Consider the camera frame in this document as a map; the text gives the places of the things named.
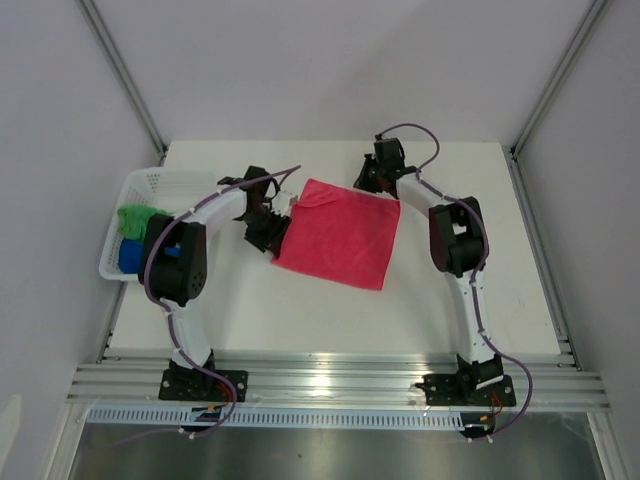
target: plastic laundry basket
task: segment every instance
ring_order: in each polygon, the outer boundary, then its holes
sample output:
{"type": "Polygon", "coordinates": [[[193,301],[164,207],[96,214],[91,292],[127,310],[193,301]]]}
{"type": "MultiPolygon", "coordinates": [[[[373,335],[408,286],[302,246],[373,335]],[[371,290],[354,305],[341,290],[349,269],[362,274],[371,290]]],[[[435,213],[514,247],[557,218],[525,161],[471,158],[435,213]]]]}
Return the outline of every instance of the plastic laundry basket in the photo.
{"type": "Polygon", "coordinates": [[[172,214],[183,213],[218,187],[217,175],[211,169],[147,168],[131,172],[122,186],[109,231],[102,249],[100,275],[107,280],[138,281],[135,274],[125,274],[118,268],[118,253],[122,235],[118,233],[118,208],[138,204],[161,208],[172,214]]]}

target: white wall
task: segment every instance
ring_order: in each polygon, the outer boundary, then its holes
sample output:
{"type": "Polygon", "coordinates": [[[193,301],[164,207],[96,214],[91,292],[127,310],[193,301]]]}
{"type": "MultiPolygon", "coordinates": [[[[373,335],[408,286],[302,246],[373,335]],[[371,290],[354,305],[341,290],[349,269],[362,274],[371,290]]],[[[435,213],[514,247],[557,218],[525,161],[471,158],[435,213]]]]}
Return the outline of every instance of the white wall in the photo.
{"type": "Polygon", "coordinates": [[[590,3],[98,0],[167,138],[506,144],[590,3]]]}
{"type": "Polygon", "coordinates": [[[3,478],[35,479],[115,284],[98,258],[151,148],[71,0],[0,3],[0,405],[23,396],[3,478]]]}
{"type": "Polygon", "coordinates": [[[611,3],[522,165],[577,351],[640,472],[640,2],[611,3]]]}

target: blue cloth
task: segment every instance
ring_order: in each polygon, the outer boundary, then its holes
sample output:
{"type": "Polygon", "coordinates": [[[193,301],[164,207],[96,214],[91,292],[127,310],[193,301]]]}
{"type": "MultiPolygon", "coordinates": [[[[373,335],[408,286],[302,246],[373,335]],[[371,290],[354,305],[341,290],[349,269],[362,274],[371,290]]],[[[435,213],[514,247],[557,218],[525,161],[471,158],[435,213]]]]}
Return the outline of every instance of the blue cloth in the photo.
{"type": "MultiPolygon", "coordinates": [[[[180,249],[177,247],[165,248],[164,253],[177,257],[180,255],[180,249]]],[[[118,252],[118,267],[120,271],[125,274],[137,274],[138,270],[140,270],[141,259],[142,243],[123,238],[118,252]]]]}

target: red cloth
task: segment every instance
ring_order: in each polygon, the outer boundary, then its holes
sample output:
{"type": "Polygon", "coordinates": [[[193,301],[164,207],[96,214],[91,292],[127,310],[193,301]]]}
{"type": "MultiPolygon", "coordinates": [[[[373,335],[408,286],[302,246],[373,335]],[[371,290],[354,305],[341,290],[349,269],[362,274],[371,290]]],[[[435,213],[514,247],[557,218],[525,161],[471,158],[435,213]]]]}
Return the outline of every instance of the red cloth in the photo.
{"type": "Polygon", "coordinates": [[[310,179],[293,206],[273,263],[294,272],[382,290],[400,202],[310,179]]]}

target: perforated metal strip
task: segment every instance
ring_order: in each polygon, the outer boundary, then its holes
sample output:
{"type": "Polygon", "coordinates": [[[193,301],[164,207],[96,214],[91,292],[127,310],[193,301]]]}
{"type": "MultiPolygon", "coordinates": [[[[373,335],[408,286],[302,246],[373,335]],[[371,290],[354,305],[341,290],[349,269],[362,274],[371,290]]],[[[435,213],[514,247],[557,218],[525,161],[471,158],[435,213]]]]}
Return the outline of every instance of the perforated metal strip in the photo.
{"type": "MultiPolygon", "coordinates": [[[[205,426],[210,421],[198,421],[201,410],[191,407],[143,405],[96,405],[88,423],[119,423],[139,425],[205,426]]],[[[455,412],[389,412],[284,408],[238,407],[228,426],[278,428],[340,428],[369,430],[461,430],[462,419],[455,412]]]]}

